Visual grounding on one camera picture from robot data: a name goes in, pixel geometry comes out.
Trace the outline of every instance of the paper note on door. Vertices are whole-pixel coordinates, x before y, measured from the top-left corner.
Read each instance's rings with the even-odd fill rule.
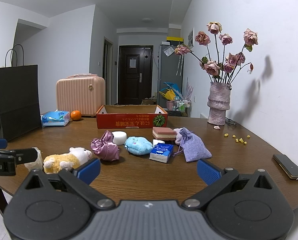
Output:
[[[130,68],[136,68],[136,63],[137,63],[137,60],[136,59],[131,59],[130,60],[129,67]]]

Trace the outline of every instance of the yellow plush toy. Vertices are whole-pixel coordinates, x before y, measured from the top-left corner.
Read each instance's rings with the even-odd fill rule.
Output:
[[[69,153],[54,154],[44,159],[44,171],[46,174],[58,173],[65,168],[78,168],[92,158],[92,152],[82,147],[69,149]]]

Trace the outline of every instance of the refrigerator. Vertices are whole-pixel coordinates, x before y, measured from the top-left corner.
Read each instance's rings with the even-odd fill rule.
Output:
[[[180,68],[177,74],[178,63],[180,56],[172,53],[170,56],[167,56],[164,53],[164,50],[167,49],[169,45],[161,44],[159,47],[159,62],[158,62],[158,89],[157,89],[157,104],[163,108],[166,108],[166,102],[164,97],[159,94],[163,88],[167,87],[166,84],[163,82],[171,82],[176,83],[182,93],[182,76],[183,76],[183,69],[180,75]]]

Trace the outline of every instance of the white eraser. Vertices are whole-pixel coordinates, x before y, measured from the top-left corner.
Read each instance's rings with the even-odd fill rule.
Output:
[[[127,134],[122,131],[112,132],[113,134],[113,143],[116,145],[123,145],[127,140]]]
[[[158,143],[164,143],[164,141],[160,141],[160,140],[153,139],[153,142],[152,142],[153,148],[154,148]]]

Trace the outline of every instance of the vase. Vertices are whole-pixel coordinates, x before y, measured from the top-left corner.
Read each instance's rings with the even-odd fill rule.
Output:
[[[226,122],[226,111],[230,109],[231,85],[225,83],[214,83],[210,85],[208,106],[210,107],[208,123],[224,125]]]

